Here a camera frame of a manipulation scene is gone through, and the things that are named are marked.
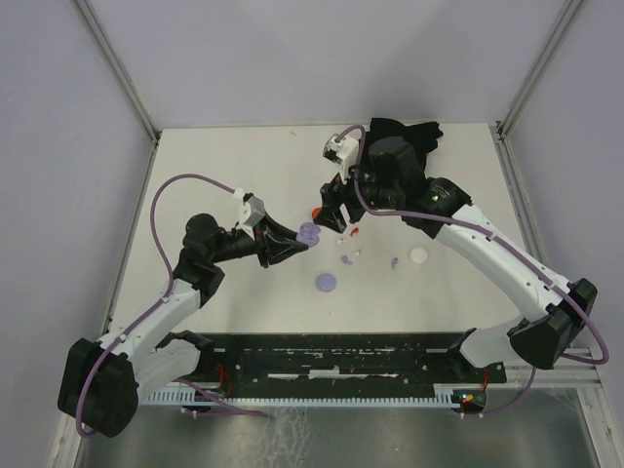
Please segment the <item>purple charging case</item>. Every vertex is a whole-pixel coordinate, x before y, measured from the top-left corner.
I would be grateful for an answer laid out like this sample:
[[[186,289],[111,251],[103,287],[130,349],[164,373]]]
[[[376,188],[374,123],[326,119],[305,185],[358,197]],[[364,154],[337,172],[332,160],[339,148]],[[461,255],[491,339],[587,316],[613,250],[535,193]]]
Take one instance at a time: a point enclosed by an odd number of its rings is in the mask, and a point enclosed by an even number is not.
[[[296,240],[309,248],[317,246],[320,242],[321,228],[313,222],[304,222],[299,226]]]
[[[337,280],[331,273],[322,273],[316,278],[315,285],[320,292],[330,293],[335,290]]]

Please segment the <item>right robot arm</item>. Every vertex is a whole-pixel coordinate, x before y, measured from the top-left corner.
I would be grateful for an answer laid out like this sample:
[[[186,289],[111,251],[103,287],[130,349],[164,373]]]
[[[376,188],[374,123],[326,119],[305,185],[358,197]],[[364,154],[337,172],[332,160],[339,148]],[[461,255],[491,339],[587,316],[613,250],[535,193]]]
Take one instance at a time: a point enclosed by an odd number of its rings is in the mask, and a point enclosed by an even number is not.
[[[456,184],[426,176],[426,157],[401,136],[370,147],[351,136],[333,136],[323,155],[339,171],[321,188],[315,223],[342,233],[366,213],[398,215],[462,255],[518,308],[518,318],[471,329],[451,346],[451,376],[469,381],[483,368],[515,358],[549,370],[565,355],[598,295],[589,280],[572,282],[516,246]]]

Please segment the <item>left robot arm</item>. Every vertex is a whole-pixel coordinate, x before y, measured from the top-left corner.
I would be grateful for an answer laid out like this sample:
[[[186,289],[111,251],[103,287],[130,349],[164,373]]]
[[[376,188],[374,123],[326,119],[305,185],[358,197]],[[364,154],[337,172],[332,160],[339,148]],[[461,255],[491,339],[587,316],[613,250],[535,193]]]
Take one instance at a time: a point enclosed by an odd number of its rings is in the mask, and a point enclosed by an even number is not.
[[[97,340],[81,338],[69,349],[58,408],[74,417],[83,437],[112,438],[133,419],[137,407],[180,377],[204,380],[215,371],[212,343],[192,331],[176,331],[217,292],[224,279],[219,264],[246,256],[264,268],[304,253],[320,241],[318,226],[297,231],[263,215],[250,232],[219,226],[196,214],[185,226],[176,266],[153,303],[130,322]]]

